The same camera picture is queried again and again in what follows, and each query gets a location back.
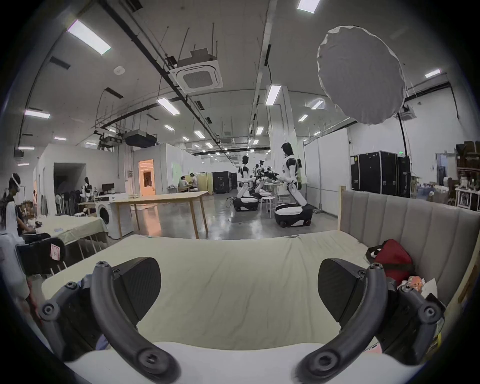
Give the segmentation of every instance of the doorway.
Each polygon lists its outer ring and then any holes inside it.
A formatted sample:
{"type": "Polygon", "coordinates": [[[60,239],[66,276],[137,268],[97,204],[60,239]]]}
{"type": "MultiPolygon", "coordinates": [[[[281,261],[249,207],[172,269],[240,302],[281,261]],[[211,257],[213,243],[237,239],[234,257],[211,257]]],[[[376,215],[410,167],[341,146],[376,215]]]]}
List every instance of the doorway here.
{"type": "Polygon", "coordinates": [[[138,181],[140,184],[140,196],[156,194],[153,159],[138,162],[138,181]]]}

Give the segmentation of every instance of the wooden table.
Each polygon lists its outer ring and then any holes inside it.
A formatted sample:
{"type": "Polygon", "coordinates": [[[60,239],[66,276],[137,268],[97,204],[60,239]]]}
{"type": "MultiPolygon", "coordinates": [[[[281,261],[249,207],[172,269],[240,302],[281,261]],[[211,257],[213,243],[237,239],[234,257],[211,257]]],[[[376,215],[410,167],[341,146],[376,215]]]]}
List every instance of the wooden table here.
{"type": "Polygon", "coordinates": [[[182,193],[166,193],[163,195],[152,195],[152,196],[142,196],[135,199],[125,199],[125,200],[115,200],[111,201],[111,204],[117,205],[117,220],[119,225],[120,238],[121,234],[121,225],[120,225],[120,204],[133,204],[135,207],[135,217],[137,218],[138,229],[140,230],[140,223],[138,221],[138,212],[137,204],[162,204],[162,203],[190,203],[190,211],[192,213],[193,229],[195,230],[195,236],[198,237],[197,221],[195,220],[195,210],[193,209],[193,201],[198,199],[200,200],[200,206],[202,207],[202,216],[204,218],[205,232],[208,237],[208,227],[207,220],[205,218],[204,210],[204,201],[203,195],[208,194],[208,191],[199,191],[199,192],[182,192],[182,193]]]}

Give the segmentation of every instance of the upholstered headboard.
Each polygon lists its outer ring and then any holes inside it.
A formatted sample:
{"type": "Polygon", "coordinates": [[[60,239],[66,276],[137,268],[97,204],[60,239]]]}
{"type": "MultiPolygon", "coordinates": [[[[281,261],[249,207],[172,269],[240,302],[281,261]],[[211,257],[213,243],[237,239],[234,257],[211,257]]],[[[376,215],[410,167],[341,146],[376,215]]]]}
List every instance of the upholstered headboard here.
{"type": "Polygon", "coordinates": [[[340,230],[367,247],[395,239],[425,281],[435,278],[438,298],[452,299],[472,259],[480,214],[425,200],[343,191],[340,230]]]}

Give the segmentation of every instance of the white stool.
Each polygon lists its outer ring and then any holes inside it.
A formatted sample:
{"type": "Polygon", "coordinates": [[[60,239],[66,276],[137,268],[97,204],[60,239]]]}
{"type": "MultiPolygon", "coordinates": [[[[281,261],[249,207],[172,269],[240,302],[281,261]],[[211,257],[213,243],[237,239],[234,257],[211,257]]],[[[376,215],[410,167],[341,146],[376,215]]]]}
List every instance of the white stool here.
{"type": "Polygon", "coordinates": [[[274,196],[264,196],[260,199],[260,214],[262,214],[262,202],[265,201],[265,208],[270,212],[270,217],[272,217],[272,200],[275,199],[274,196]]]}

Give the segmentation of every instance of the mattress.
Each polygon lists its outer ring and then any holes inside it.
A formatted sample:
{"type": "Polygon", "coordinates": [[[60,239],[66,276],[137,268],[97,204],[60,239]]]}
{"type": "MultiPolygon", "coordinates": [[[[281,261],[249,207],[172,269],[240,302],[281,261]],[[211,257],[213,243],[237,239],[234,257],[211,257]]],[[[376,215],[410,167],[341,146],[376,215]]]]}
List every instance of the mattress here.
{"type": "Polygon", "coordinates": [[[68,281],[139,256],[155,257],[162,287],[138,330],[151,342],[215,349],[327,343],[340,329],[317,290],[322,260],[362,267],[367,247],[341,231],[259,240],[131,235],[45,280],[48,299],[68,281]]]}
{"type": "Polygon", "coordinates": [[[48,233],[51,237],[58,237],[65,245],[99,232],[107,232],[103,220],[96,216],[46,216],[37,221],[42,223],[42,226],[36,229],[37,233],[48,233]]]}

